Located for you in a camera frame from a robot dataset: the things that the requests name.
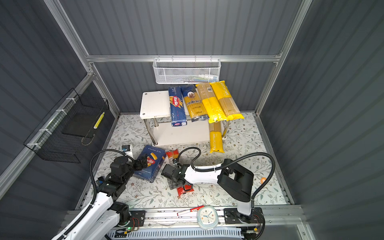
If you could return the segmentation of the blue spaghetti box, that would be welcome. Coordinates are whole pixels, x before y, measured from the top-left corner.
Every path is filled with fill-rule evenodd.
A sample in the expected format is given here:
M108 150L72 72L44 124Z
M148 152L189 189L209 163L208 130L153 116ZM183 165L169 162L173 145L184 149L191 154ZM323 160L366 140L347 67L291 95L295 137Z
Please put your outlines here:
M187 125L183 95L181 87L168 87L170 100L171 124L173 127L183 127Z

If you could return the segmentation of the blue rigatoni pasta box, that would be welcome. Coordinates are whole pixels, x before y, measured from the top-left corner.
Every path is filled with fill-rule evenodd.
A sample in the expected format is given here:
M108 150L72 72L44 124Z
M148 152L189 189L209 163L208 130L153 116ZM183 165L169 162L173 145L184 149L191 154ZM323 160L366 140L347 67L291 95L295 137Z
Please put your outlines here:
M146 145L139 158L144 157L147 161L147 167L140 171L135 171L133 176L153 183L166 159L166 151L161 148Z

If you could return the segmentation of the yellow Pastatime spaghetti bag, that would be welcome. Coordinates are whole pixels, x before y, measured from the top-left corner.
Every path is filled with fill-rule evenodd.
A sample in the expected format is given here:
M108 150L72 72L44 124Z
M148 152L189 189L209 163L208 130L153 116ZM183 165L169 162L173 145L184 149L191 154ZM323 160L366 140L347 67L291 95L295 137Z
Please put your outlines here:
M224 153L221 123L209 124L210 128L210 153Z

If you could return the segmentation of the blue yellow spaghetti bag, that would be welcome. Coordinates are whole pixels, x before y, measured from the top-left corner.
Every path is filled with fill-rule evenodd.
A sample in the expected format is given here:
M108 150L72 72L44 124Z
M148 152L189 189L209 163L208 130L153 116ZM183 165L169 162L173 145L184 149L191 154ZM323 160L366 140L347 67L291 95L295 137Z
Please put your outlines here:
M192 122L205 121L209 119L207 111L202 100L197 93L194 85L185 85L181 87L182 95L186 103Z

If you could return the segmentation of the red spaghetti bag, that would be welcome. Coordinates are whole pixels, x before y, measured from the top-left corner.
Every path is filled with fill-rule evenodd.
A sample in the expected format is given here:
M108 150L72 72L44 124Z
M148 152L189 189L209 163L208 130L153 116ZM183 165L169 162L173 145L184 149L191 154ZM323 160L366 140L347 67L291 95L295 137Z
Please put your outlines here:
M178 156L179 156L179 151L178 150L171 150L169 152L166 152L169 160L169 164L172 165L173 167L178 167ZM186 193L192 193L194 192L193 186L192 185L187 185L187 184L182 184L182 183L175 183L172 180L168 179L168 184L170 187L170 190L176 189L178 192L178 198L181 197L181 195L184 195Z

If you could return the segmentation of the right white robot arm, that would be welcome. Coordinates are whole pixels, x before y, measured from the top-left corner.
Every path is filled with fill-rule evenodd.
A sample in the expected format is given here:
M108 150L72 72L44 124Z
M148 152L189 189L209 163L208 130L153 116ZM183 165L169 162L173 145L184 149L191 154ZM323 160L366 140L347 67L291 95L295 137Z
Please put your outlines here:
M201 150L197 147L189 147L181 151L179 157L188 150L198 151L198 155L193 158L190 164L179 164L176 167L166 164L161 175L173 183L218 185L237 201L239 215L249 217L255 207L256 195L272 179L275 172L276 161L273 156L264 152L255 152L241 156L236 160L224 159L221 164L214 166L196 166L194 162L200 157ZM267 157L271 162L270 173L255 191L252 191L254 173L239 164L239 162L252 157Z

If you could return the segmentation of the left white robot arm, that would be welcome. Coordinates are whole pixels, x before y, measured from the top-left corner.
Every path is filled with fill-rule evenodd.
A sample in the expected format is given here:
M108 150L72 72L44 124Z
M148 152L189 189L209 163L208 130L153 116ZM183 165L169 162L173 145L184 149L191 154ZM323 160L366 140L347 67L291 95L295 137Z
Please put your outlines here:
M109 177L97 184L93 173L93 161L104 152L120 154L111 163ZM135 171L148 167L146 157L133 157L126 153L105 149L97 152L90 160L89 171L94 192L91 201L61 232L53 237L54 240L100 240L114 227L130 224L137 227L140 222L131 216L129 206L118 202L118 198L126 189L129 179Z

